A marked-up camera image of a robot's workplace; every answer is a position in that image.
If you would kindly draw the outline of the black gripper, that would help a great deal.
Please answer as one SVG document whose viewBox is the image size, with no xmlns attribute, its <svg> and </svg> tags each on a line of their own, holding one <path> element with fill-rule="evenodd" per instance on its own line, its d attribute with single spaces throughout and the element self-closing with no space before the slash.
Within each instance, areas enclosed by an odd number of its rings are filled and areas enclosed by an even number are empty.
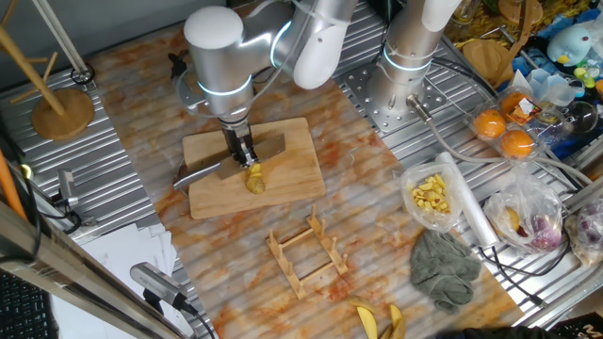
<svg viewBox="0 0 603 339">
<path fill-rule="evenodd" d="M 257 162 L 258 157 L 253 148 L 253 136 L 249 122 L 247 120 L 220 120 L 220 124 L 231 156 L 235 160 L 239 159 L 239 164 L 243 168 L 248 168 Z"/>
</svg>

